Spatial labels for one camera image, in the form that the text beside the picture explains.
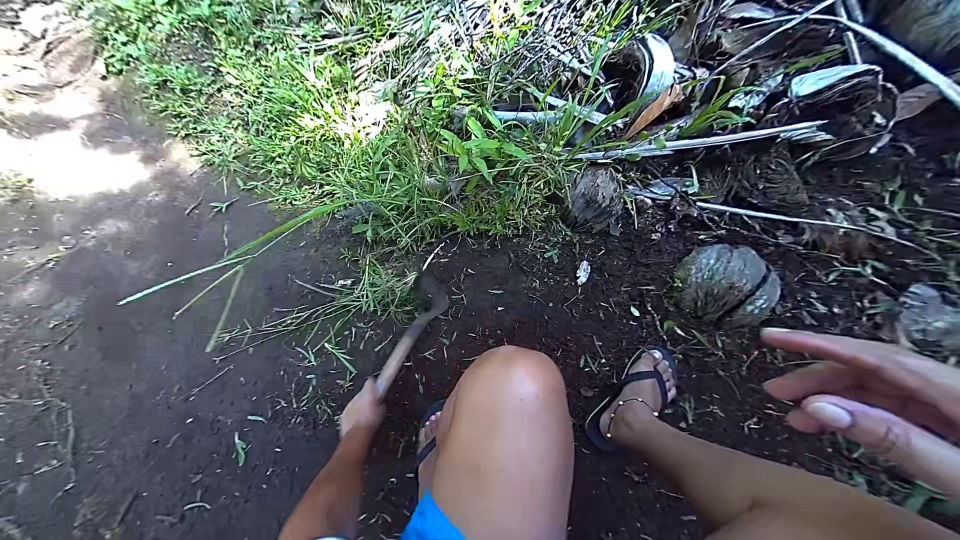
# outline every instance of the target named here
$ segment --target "dead leaf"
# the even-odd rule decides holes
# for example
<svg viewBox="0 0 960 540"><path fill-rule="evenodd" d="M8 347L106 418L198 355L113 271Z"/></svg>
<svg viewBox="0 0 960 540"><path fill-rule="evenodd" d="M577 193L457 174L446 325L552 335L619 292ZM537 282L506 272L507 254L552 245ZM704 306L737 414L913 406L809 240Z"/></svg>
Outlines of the dead leaf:
<svg viewBox="0 0 960 540"><path fill-rule="evenodd" d="M960 73L954 73L950 78L960 83ZM897 96L897 116L894 118L894 121L898 122L912 118L926 110L927 107L930 107L942 97L944 97L944 95L940 93L940 90L930 83L914 86Z"/></svg>
<svg viewBox="0 0 960 540"><path fill-rule="evenodd" d="M670 88L664 90L657 96L657 99L655 99L653 103L648 105L647 108L640 113L640 116L636 118L634 125L630 126L630 129L627 130L623 139L626 140L636 135L640 130L645 128L647 124L656 120L665 110L670 109L675 103L683 99L684 88L680 85L672 85Z"/></svg>

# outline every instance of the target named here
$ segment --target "gold anklet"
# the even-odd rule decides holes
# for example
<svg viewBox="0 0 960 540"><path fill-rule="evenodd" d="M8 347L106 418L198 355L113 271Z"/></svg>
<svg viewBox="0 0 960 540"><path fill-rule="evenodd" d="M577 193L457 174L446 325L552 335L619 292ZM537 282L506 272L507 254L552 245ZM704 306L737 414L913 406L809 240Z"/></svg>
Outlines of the gold anklet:
<svg viewBox="0 0 960 540"><path fill-rule="evenodd" d="M660 414L659 414L658 412L656 412L656 411L654 410L654 408L650 406L650 404L648 404L647 402L643 401L643 400L640 399L640 398L627 398L626 400L620 400L620 401L616 402L616 408L613 410L613 412L610 413L610 421L607 423L607 438L608 438L608 439L613 438L613 435L612 435L613 417L616 416L616 411L617 411L620 407L622 407L623 404L625 404L625 403L627 403L627 402L641 402L642 404L647 405L647 408L649 408L650 411L654 413L654 416L660 416Z"/></svg>

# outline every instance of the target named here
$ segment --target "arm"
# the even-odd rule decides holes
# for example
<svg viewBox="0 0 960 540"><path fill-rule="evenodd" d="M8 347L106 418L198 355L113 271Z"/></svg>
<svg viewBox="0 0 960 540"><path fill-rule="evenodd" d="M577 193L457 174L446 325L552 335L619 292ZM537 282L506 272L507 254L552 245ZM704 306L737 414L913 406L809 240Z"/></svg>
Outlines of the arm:
<svg viewBox="0 0 960 540"><path fill-rule="evenodd" d="M337 450L287 518L278 540L356 535L363 463L381 420L383 404L372 380L367 380L344 409Z"/></svg>

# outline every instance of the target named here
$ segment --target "finger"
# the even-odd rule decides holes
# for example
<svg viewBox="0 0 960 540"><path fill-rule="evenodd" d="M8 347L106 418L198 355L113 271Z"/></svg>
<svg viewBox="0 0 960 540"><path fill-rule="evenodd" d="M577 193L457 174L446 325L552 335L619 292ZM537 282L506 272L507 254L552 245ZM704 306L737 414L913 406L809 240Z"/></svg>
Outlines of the finger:
<svg viewBox="0 0 960 540"><path fill-rule="evenodd" d="M875 454L897 462L916 479L960 496L960 449L889 412L837 396L812 396L803 411Z"/></svg>
<svg viewBox="0 0 960 540"><path fill-rule="evenodd" d="M811 394L838 394L856 384L856 373L834 362L821 362L768 380L763 389L778 400L796 400Z"/></svg>
<svg viewBox="0 0 960 540"><path fill-rule="evenodd" d="M791 410L790 414L786 415L786 423L794 430L804 433L819 433L824 430L824 425L802 408Z"/></svg>
<svg viewBox="0 0 960 540"><path fill-rule="evenodd" d="M763 329L768 345L861 370L960 419L960 371L887 343L809 331Z"/></svg>

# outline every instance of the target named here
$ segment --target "knee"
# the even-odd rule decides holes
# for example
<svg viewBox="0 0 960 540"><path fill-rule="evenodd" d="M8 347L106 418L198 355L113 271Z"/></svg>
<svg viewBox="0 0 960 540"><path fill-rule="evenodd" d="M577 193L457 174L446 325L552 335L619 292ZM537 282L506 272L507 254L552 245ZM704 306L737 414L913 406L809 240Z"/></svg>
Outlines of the knee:
<svg viewBox="0 0 960 540"><path fill-rule="evenodd" d="M498 379L503 389L519 397L538 397L544 393L565 394L564 377L550 356L530 349L504 345L490 349L476 360Z"/></svg>

